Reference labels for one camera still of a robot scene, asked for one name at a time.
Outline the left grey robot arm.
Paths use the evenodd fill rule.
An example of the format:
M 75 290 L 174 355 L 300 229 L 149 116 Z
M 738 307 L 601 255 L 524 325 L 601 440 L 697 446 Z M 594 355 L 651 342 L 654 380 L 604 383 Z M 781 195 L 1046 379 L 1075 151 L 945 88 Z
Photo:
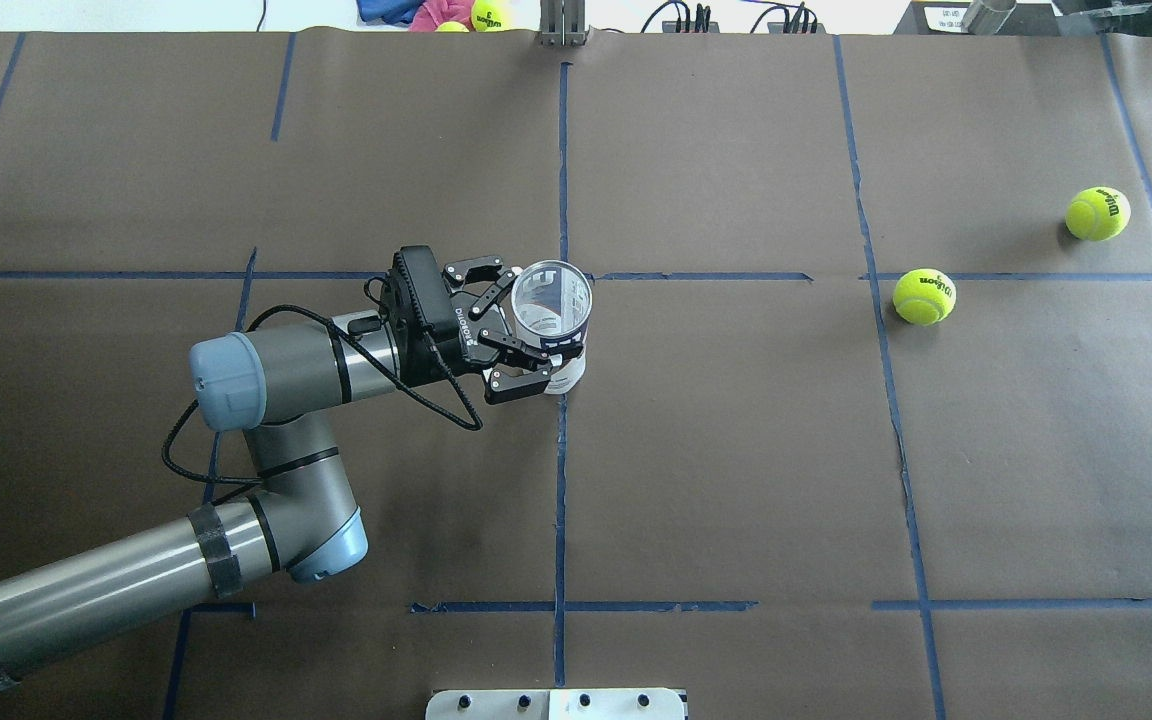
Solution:
M 482 429 L 476 407 L 456 416 L 420 387 L 479 377 L 488 404 L 541 395 L 585 350 L 589 290 L 570 291 L 561 266 L 545 300 L 573 300 L 575 334 L 558 311 L 526 305 L 524 272 L 497 255 L 439 263 L 430 247 L 397 249 L 376 309 L 324 316 L 280 304 L 244 331 L 189 351 L 200 414 L 219 433 L 238 430 L 252 477 L 165 467 L 187 479 L 228 483 L 228 497 L 76 556 L 0 582 L 0 692 L 26 673 L 209 600 L 223 601 L 270 575 L 298 583 L 334 577 L 369 548 L 361 505 L 340 460 L 326 410 L 401 392 L 417 404 Z

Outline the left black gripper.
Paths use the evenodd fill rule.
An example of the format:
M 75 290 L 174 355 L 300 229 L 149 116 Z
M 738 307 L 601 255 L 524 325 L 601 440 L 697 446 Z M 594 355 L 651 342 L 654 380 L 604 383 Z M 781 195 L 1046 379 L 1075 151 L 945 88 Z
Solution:
M 500 256 L 439 263 L 430 247 L 401 247 L 387 274 L 387 305 L 399 356 L 399 378 L 412 388 L 484 372 L 484 397 L 502 406 L 544 395 L 558 373 L 558 351 L 529 344 L 502 331 L 480 329 L 482 320 L 505 300 L 522 273 Z

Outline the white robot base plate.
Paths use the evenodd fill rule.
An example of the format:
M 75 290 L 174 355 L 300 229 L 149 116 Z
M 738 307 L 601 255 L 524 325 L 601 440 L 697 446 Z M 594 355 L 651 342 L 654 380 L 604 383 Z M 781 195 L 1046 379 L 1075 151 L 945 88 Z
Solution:
M 666 687 L 448 689 L 425 719 L 689 719 L 684 691 Z

